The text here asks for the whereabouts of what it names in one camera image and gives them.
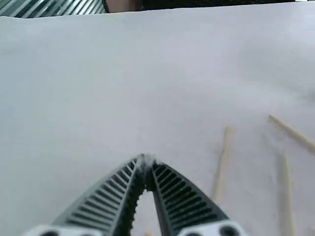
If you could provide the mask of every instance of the table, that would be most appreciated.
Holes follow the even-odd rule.
[[[297,235],[310,234],[314,154],[267,116],[315,139],[313,2],[1,17],[0,31],[3,235],[52,222],[139,153],[210,194],[227,125],[222,209],[249,235],[281,235],[281,147]],[[144,194],[133,235],[160,234],[154,209]]]

